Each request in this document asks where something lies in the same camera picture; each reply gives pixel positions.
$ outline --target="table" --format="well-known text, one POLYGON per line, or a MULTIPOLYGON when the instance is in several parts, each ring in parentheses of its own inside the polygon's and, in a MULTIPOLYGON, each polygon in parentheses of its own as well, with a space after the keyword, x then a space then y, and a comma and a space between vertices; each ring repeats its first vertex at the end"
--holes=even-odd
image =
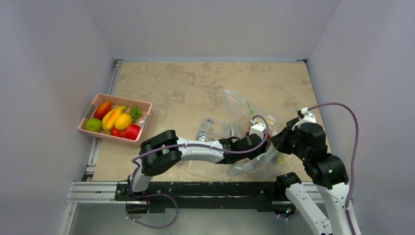
MULTIPOLYGON (((316 105, 316 98, 305 63, 126 63, 121 67, 115 95, 151 102, 153 119, 146 136, 176 130, 178 136, 193 140, 203 118, 229 120, 223 103, 223 89, 239 91, 253 104, 276 114, 277 125, 297 115, 302 107, 316 105)), ((319 110, 313 110, 323 125, 319 110)), ((126 180, 135 165, 131 159, 139 147, 103 140, 93 181, 126 180)), ((211 165, 223 172, 227 165, 211 165)), ((173 166, 153 181, 204 181, 212 179, 173 166)), ((286 156, 284 173, 295 172, 310 181, 302 162, 286 156)), ((248 175, 231 181, 252 181, 248 175)))

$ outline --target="pink basket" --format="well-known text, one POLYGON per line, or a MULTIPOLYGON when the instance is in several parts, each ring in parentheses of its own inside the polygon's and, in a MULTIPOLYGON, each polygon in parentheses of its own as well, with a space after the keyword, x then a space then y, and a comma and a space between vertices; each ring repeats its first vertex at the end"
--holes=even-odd
POLYGON ((117 142, 132 144, 132 145, 140 145, 140 143, 144 139, 144 134, 148 129, 147 125, 150 122, 150 119, 153 115, 152 107, 153 105, 148 102, 143 102, 143 101, 138 101, 138 100, 133 100, 133 99, 126 99, 126 98, 108 95, 108 94, 97 94, 92 101, 92 105, 90 109, 86 112, 86 114, 82 118, 81 123, 78 126, 78 130, 83 131, 90 136, 101 138, 101 139, 114 140, 117 142), (111 135, 108 135, 104 130, 102 130, 100 133, 85 130, 85 124, 87 123, 87 120, 92 118, 93 115, 95 114, 96 109, 103 102, 107 100, 110 100, 112 102, 113 104, 112 108, 115 108, 118 106, 127 106, 127 110, 124 113, 128 113, 133 105, 137 105, 137 107, 141 108, 143 116, 134 123, 135 125, 138 125, 141 127, 141 130, 135 140, 129 140, 126 138, 111 136, 111 135))

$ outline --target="banana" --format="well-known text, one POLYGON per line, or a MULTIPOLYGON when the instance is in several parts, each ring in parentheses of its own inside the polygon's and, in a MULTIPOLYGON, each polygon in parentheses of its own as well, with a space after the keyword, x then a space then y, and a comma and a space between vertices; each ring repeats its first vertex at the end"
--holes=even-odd
POLYGON ((110 117, 110 115, 113 113, 113 111, 115 110, 115 109, 121 109, 123 112, 127 109, 127 106, 119 106, 119 107, 116 107, 116 108, 114 108, 114 109, 112 109, 111 111, 109 111, 105 116, 104 116, 104 118, 102 119, 102 129, 104 129, 104 131, 105 132, 107 132, 107 134, 108 135, 110 135, 111 134, 111 129, 107 129, 106 127, 105 127, 105 123, 107 122, 107 120, 108 120, 108 118, 110 117))
POLYGON ((105 120, 105 131, 111 130, 114 127, 115 120, 118 116, 120 116, 125 110, 127 109, 126 106, 120 106, 115 108, 111 114, 108 116, 107 120, 105 120))

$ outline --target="toy fruit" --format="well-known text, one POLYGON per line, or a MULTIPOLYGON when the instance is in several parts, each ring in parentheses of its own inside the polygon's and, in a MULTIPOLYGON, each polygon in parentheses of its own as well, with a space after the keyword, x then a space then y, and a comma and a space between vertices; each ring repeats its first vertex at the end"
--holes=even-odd
MULTIPOLYGON (((116 107, 115 109, 122 109, 123 111, 125 111, 125 110, 127 109, 127 106, 119 106, 119 107, 116 107)), ((110 129, 107 129, 107 128, 105 127, 105 123, 107 122, 108 117, 111 115, 111 113, 112 113, 115 109, 113 109, 113 110, 109 111, 109 112, 105 115, 105 117, 102 119, 102 129, 104 129, 104 131, 106 131, 108 135, 110 135, 110 134, 111 134, 111 131, 110 131, 110 129)))
POLYGON ((93 131, 93 132, 100 132, 102 130, 102 122, 99 119, 91 118, 85 124, 85 130, 93 131))
POLYGON ((138 134, 140 133, 140 130, 141 130, 141 127, 135 124, 129 125, 127 127, 127 130, 125 130, 126 131, 125 138, 135 141, 137 139, 138 134))
POLYGON ((103 119, 105 117, 105 115, 111 110, 112 107, 112 103, 110 100, 105 101, 104 103, 102 103, 99 108, 96 110, 94 118, 96 119, 103 119))
POLYGON ((114 123, 114 127, 117 130, 125 130, 127 126, 131 125, 133 123, 133 118, 129 114, 121 114, 117 117, 114 123))
POLYGON ((114 127, 115 120, 124 112, 121 108, 115 108, 113 112, 110 114, 108 119, 105 121, 105 128, 111 130, 114 127))
POLYGON ((129 114, 131 115, 131 117, 133 118, 133 122, 136 122, 137 119, 139 119, 142 116, 142 111, 139 107, 137 107, 137 105, 134 105, 129 114))
POLYGON ((125 137, 125 133, 126 133, 126 131, 124 130, 124 131, 119 131, 119 130, 117 130, 115 127, 113 127, 112 129, 111 129, 111 135, 112 136, 116 136, 116 137, 121 137, 121 138, 124 138, 125 137))

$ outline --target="transparent bag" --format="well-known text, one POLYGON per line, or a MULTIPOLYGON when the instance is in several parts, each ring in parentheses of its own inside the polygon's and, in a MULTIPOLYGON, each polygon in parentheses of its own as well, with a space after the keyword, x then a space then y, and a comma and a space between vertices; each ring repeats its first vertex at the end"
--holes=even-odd
MULTIPOLYGON (((243 94, 231 90, 223 90, 224 103, 231 121, 231 134, 239 138, 246 136, 251 126, 250 120, 254 115, 263 116, 269 125, 270 135, 277 134, 275 115, 256 107, 243 94)), ((267 151, 252 160, 240 160, 227 170, 229 176, 249 174, 255 180, 267 180, 275 175, 281 175, 284 170, 284 155, 270 144, 267 151)))

